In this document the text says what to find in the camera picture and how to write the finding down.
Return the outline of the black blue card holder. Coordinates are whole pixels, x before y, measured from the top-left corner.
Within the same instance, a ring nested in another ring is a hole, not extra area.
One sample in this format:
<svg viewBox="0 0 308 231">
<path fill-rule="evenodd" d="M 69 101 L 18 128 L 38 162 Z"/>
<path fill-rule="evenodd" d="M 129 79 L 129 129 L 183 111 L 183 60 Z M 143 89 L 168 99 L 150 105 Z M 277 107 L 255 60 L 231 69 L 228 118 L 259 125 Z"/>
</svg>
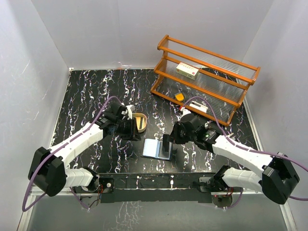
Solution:
<svg viewBox="0 0 308 231">
<path fill-rule="evenodd" d="M 161 141 L 155 140 L 155 139 L 145 139 L 144 148 L 143 148 L 141 157 L 163 160 L 158 157 L 160 142 Z"/>
</svg>

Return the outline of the black credit card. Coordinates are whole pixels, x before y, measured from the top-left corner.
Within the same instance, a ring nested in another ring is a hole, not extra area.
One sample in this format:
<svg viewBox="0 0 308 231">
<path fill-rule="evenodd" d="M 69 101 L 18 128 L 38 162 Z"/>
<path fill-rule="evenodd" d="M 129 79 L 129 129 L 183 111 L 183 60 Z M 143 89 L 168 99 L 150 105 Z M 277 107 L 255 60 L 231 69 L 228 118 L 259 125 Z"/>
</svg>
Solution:
<svg viewBox="0 0 308 231">
<path fill-rule="evenodd" d="M 171 154 L 172 154 L 172 144 L 170 142 L 167 142 L 167 149 L 166 146 L 163 145 L 163 142 L 160 142 L 160 147 L 159 147 L 159 154 L 158 157 L 163 160 L 170 160 L 171 159 Z"/>
</svg>

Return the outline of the beige oval plastic tray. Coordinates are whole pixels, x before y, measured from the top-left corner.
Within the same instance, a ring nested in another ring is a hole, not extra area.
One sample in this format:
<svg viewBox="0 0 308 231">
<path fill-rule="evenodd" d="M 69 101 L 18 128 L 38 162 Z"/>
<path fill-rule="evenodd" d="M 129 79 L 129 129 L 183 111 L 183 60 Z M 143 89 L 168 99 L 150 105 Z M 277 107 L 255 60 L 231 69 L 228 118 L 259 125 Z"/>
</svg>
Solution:
<svg viewBox="0 0 308 231">
<path fill-rule="evenodd" d="M 133 118 L 136 118 L 136 124 L 139 133 L 143 133 L 147 127 L 147 117 L 142 113 L 133 113 Z"/>
</svg>

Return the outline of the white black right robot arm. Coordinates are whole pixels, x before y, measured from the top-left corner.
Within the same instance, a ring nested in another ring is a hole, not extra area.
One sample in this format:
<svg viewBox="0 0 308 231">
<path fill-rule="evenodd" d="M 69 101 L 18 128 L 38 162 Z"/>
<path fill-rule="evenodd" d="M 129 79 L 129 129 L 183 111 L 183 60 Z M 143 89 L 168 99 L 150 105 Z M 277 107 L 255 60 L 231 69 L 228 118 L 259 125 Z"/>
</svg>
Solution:
<svg viewBox="0 0 308 231">
<path fill-rule="evenodd" d="M 183 115 L 173 125 L 170 134 L 163 135 L 163 148 L 170 144 L 193 142 L 200 149 L 220 155 L 244 166 L 245 170 L 222 166 L 209 180 L 200 181 L 199 189 L 225 191 L 247 188 L 262 192 L 271 201 L 283 205 L 291 197 L 300 178 L 292 162 L 283 154 L 262 154 L 231 140 L 222 129 L 206 127 L 192 113 Z"/>
</svg>

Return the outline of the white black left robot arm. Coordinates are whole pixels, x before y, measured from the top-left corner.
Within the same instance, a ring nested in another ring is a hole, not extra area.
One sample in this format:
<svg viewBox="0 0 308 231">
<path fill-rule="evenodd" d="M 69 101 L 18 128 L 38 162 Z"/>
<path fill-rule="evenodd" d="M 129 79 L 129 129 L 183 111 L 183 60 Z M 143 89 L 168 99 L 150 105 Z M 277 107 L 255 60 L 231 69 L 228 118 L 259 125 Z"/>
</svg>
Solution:
<svg viewBox="0 0 308 231">
<path fill-rule="evenodd" d="M 127 141 L 139 141 L 141 137 L 136 118 L 133 117 L 134 110 L 134 105 L 112 102 L 105 111 L 60 144 L 47 149 L 38 148 L 34 153 L 28 179 L 50 197 L 70 187 L 82 187 L 88 192 L 96 192 L 99 188 L 99 174 L 88 167 L 71 169 L 69 165 L 78 155 L 108 135 L 116 135 Z"/>
</svg>

